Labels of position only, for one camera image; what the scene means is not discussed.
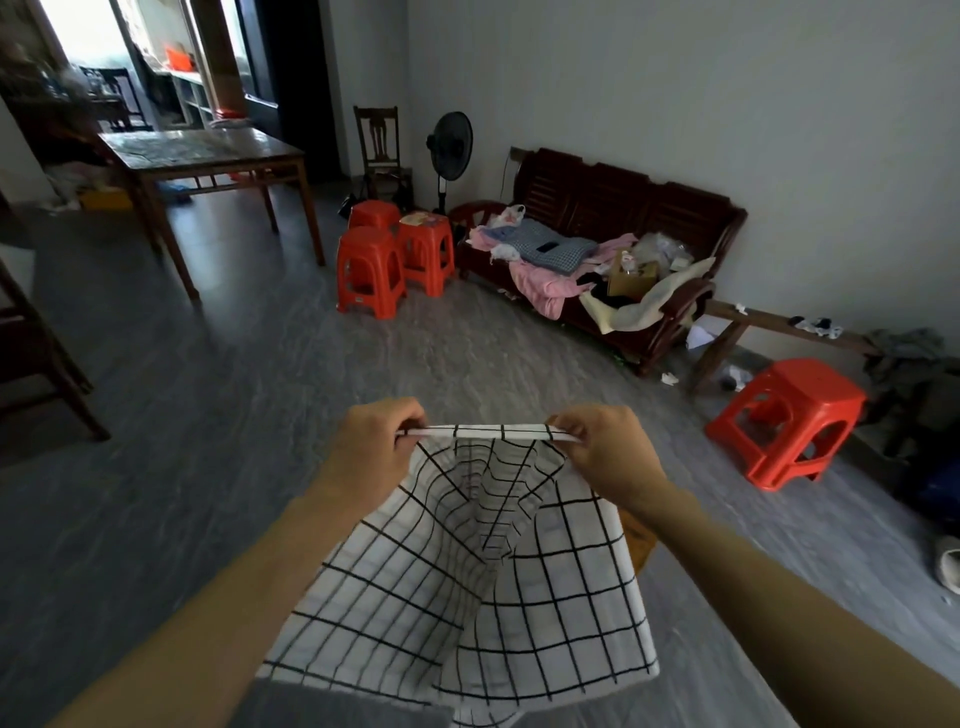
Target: sofa backrest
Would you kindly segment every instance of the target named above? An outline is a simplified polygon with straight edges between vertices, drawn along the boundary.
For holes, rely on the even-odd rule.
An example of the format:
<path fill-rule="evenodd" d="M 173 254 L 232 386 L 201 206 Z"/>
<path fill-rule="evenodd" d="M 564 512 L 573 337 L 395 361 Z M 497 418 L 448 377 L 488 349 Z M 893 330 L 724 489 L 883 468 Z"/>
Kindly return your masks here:
<path fill-rule="evenodd" d="M 657 184 L 639 172 L 608 164 L 584 164 L 574 155 L 538 149 L 520 164 L 514 203 L 560 234 L 598 242 L 624 232 L 637 237 L 663 232 L 680 240 L 696 259 L 715 255 L 712 277 L 723 262 L 747 211 L 730 198 L 676 182 Z"/>

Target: wooden dining table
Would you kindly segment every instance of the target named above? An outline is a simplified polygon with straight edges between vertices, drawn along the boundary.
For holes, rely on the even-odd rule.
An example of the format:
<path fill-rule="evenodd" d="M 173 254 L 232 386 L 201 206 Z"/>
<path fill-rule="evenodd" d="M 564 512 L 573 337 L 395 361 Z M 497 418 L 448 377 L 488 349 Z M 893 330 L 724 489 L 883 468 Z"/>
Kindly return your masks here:
<path fill-rule="evenodd" d="M 295 182 L 313 239 L 318 265 L 325 265 L 320 227 L 303 166 L 303 152 L 257 129 L 196 129 L 182 132 L 99 134 L 101 152 L 117 170 L 133 202 L 140 225 L 155 251 L 163 246 L 177 269 L 187 296 L 200 298 L 190 278 L 177 237 L 167 219 L 158 182 L 192 181 L 178 196 L 203 195 L 257 187 L 271 229 L 278 232 L 268 187 Z"/>

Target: fan pole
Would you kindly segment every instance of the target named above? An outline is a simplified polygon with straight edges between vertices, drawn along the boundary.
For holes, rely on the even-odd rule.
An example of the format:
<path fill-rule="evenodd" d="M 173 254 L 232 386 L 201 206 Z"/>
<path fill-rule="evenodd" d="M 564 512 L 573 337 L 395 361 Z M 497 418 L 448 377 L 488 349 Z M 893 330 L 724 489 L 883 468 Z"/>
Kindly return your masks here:
<path fill-rule="evenodd" d="M 441 215 L 446 215 L 446 180 L 437 176 L 437 209 L 434 210 Z"/>

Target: wooden sofa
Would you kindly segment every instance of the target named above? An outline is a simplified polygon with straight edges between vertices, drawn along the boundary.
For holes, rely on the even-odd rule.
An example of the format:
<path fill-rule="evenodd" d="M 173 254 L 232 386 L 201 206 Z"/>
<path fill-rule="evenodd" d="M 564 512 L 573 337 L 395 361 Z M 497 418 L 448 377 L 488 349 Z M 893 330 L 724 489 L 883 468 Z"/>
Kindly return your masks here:
<path fill-rule="evenodd" d="M 703 279 L 681 286 L 663 307 L 663 319 L 643 331 L 613 331 L 602 335 L 579 299 L 564 302 L 560 321 L 590 333 L 638 362 L 637 372 L 646 374 L 673 342 L 684 334 L 681 326 L 692 311 L 703 313 L 712 297 L 713 276 L 720 268 L 747 217 L 747 211 L 729 198 L 676 182 L 658 184 L 639 172 L 608 164 L 584 164 L 573 155 L 551 149 L 529 153 L 520 164 L 514 182 L 512 204 L 526 205 L 526 215 L 562 235 L 579 235 L 598 242 L 624 232 L 637 237 L 661 231 L 683 242 L 697 260 L 711 255 L 716 262 Z M 467 229 L 486 223 L 503 210 L 503 203 L 481 200 L 450 211 L 454 225 Z M 490 254 L 461 241 L 456 248 L 456 265 L 461 277 L 473 273 L 497 288 L 527 300 L 516 290 L 510 270 L 503 261 L 491 265 Z"/>

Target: fan head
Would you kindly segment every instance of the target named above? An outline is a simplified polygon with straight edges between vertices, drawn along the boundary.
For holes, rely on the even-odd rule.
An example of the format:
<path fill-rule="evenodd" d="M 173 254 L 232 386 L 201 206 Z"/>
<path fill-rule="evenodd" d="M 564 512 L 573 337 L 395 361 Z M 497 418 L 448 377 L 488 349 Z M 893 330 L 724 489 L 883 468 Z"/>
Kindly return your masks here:
<path fill-rule="evenodd" d="M 467 115 L 462 111 L 445 113 L 426 137 L 426 146 L 438 175 L 448 181 L 459 178 L 473 151 L 473 127 Z"/>

